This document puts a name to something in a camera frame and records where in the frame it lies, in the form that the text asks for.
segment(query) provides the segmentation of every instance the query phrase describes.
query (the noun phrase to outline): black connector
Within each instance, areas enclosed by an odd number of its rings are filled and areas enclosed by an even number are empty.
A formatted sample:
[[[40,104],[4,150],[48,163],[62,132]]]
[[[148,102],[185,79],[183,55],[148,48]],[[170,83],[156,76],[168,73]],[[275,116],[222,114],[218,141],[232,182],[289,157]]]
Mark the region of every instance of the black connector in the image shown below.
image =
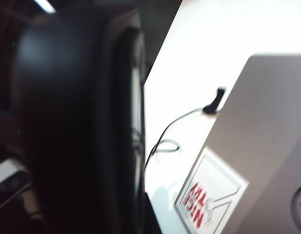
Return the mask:
[[[217,97],[213,100],[213,102],[209,106],[205,106],[203,108],[203,112],[208,115],[214,115],[217,113],[218,106],[223,98],[223,95],[225,93],[224,88],[218,88],[218,94]]]

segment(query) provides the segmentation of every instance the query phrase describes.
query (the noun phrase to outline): black cable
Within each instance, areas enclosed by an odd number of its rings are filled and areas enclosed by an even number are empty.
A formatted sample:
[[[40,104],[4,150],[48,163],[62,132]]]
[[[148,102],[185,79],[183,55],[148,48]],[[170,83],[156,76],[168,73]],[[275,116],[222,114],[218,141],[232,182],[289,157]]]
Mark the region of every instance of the black cable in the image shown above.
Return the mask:
[[[180,120],[180,119],[182,119],[182,118],[184,118],[184,117],[186,117],[186,116],[188,116],[188,115],[190,115],[190,114],[192,114],[192,113],[194,113],[194,112],[202,111],[202,110],[203,110],[202,108],[197,108],[197,109],[195,109],[195,110],[192,110],[192,111],[190,111],[190,112],[188,112],[188,113],[186,113],[186,114],[184,114],[184,115],[178,117],[177,119],[175,119],[174,121],[172,121],[172,122],[165,128],[165,130],[163,131],[163,133],[162,133],[161,136],[159,137],[158,142],[154,145],[154,147],[153,147],[153,148],[151,149],[151,151],[150,151],[150,154],[149,154],[149,156],[148,156],[148,158],[147,158],[147,160],[146,160],[145,170],[146,170],[146,167],[147,167],[147,165],[148,165],[148,163],[149,163],[149,161],[150,161],[151,156],[153,156],[153,155],[156,153],[156,151],[158,151],[158,150],[157,150],[158,146],[159,146],[161,143],[163,143],[164,141],[165,141],[165,142],[172,142],[172,141],[173,141],[173,140],[169,140],[169,139],[162,140],[162,137],[164,136],[164,134],[166,133],[166,131],[168,130],[168,128],[169,128],[172,124],[174,124],[176,121],[178,121],[178,120]],[[180,149],[180,146],[179,146],[179,144],[178,144],[176,141],[173,141],[173,143],[176,143],[177,149],[175,149],[175,150],[164,150],[164,152],[173,152],[173,151],[177,151],[177,150]]]

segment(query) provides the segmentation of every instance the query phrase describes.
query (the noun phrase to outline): logo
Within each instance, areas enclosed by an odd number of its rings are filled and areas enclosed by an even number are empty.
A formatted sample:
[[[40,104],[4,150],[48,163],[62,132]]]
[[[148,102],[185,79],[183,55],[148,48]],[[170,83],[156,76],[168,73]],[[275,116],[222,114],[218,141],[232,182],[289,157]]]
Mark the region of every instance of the logo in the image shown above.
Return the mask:
[[[291,215],[293,222],[301,232],[301,187],[294,193],[291,200]]]
[[[248,184],[206,147],[174,205],[190,233],[220,234]]]

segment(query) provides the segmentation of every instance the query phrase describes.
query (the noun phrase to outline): light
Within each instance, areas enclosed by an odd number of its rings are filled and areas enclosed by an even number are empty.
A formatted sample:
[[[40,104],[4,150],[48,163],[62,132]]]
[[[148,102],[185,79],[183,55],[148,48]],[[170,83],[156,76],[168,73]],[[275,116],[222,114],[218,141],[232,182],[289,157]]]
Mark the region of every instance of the light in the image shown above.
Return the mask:
[[[46,13],[55,13],[56,10],[47,0],[34,0]]]

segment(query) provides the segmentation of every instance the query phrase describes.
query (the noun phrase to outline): desk surface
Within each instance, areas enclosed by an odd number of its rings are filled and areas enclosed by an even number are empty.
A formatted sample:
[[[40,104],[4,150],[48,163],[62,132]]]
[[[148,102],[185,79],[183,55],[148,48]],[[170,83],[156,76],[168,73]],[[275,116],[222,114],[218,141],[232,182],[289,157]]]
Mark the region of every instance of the desk surface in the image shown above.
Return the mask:
[[[301,53],[301,0],[184,0],[145,85],[146,154],[164,128],[209,104],[219,86],[226,100],[254,53]],[[215,119],[195,113],[165,135],[181,145],[157,153],[146,170],[148,192],[164,234],[186,233],[175,198]]]

